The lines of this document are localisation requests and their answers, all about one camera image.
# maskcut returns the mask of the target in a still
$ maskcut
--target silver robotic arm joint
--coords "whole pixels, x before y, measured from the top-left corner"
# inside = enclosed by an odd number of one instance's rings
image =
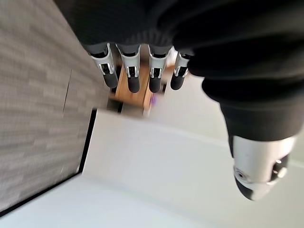
[[[287,173],[288,155],[296,136],[260,142],[233,136],[234,176],[249,200],[264,197]]]
[[[140,66],[140,45],[126,46],[116,44],[122,57],[123,65],[128,77],[130,92],[137,93],[140,90],[139,66]]]
[[[115,71],[113,56],[110,48],[110,44],[104,44],[105,53],[100,55],[91,55],[96,66],[104,76],[104,81],[110,88],[115,88],[118,85],[118,79]]]
[[[191,56],[185,53],[179,52],[175,60],[175,69],[171,78],[171,88],[173,90],[178,90],[182,87],[184,79],[188,73],[187,64]]]

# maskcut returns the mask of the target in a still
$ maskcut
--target wooden surface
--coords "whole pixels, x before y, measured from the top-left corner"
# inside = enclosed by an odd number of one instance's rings
[[[140,90],[134,94],[128,88],[128,78],[124,67],[122,67],[117,90],[115,93],[116,100],[136,105],[139,107],[149,108],[152,92],[149,90],[149,67],[141,65],[139,70]]]
[[[0,0],[0,211],[75,173],[108,89],[51,0]]]

